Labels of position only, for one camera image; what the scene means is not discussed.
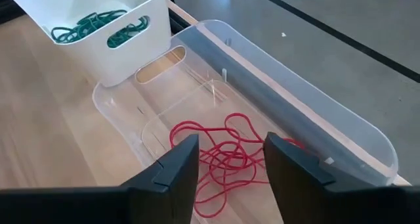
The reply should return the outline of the red rubber bands tangle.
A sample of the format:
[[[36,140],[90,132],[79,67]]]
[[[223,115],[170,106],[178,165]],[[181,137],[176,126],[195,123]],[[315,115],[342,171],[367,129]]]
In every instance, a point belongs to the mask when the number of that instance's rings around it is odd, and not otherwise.
[[[248,128],[254,135],[254,139],[242,137],[238,129],[228,126],[228,121],[239,117],[245,120]],[[267,184],[268,181],[257,180],[258,169],[266,169],[265,159],[259,158],[263,152],[264,140],[257,133],[248,116],[234,112],[227,115],[222,127],[204,127],[200,123],[186,120],[175,125],[169,133],[171,148],[175,148],[175,137],[178,133],[190,130],[206,134],[212,147],[199,150],[199,164],[207,166],[207,172],[198,180],[198,187],[194,200],[194,211],[202,218],[218,216],[227,205],[228,194],[231,190],[245,187],[250,184]],[[216,183],[222,190],[209,198],[200,200],[200,192],[209,185]],[[223,197],[221,207],[213,213],[199,211],[200,204],[208,203],[218,197]]]

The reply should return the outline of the teal rubber bands tangle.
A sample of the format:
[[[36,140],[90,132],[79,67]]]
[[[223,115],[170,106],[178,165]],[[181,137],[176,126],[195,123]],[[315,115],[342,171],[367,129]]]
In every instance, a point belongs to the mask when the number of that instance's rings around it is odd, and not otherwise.
[[[112,34],[107,40],[107,46],[111,49],[115,49],[137,34],[146,30],[150,23],[150,17],[142,16],[138,20],[140,22],[139,24],[129,24]]]
[[[73,43],[87,37],[125,13],[127,11],[123,9],[101,13],[93,12],[80,19],[73,28],[54,27],[51,30],[51,37],[56,43]]]

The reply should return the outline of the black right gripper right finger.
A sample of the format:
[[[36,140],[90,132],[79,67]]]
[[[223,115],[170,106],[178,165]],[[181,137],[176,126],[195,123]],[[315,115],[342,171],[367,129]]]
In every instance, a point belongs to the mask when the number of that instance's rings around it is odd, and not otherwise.
[[[366,224],[369,184],[292,145],[273,132],[263,144],[266,173],[285,224]]]

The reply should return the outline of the clear plastic basket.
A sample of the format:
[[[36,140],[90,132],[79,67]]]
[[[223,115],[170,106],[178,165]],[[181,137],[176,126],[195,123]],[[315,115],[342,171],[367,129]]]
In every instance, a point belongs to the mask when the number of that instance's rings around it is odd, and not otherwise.
[[[373,186],[391,185],[398,158],[389,139],[295,72],[272,58],[228,24],[206,20],[174,35],[170,49],[113,87],[98,84],[93,102],[123,135],[143,166],[166,153],[170,130],[191,120],[222,127],[227,115],[239,112],[264,138],[268,132],[300,142],[320,161]],[[228,126],[254,139],[244,119]],[[203,200],[222,187],[209,183]],[[213,213],[220,196],[200,204]],[[227,205],[213,218],[195,211],[191,224],[281,224],[281,214],[268,184],[231,190]]]

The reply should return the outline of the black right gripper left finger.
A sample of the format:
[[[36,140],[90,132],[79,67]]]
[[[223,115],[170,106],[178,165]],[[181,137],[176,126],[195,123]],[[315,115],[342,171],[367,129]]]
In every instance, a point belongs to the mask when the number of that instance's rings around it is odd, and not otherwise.
[[[199,136],[187,136],[122,185],[128,224],[190,224],[198,184]]]

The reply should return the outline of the white plastic basket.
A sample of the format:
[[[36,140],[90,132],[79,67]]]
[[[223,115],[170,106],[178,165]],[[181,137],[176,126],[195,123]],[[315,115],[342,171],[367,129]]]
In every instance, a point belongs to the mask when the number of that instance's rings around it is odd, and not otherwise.
[[[115,86],[171,46],[167,0],[13,0],[47,34],[54,27],[75,26],[93,12],[123,9],[127,13],[73,43],[57,46],[106,87]],[[139,18],[149,16],[146,30],[111,49],[108,38]]]

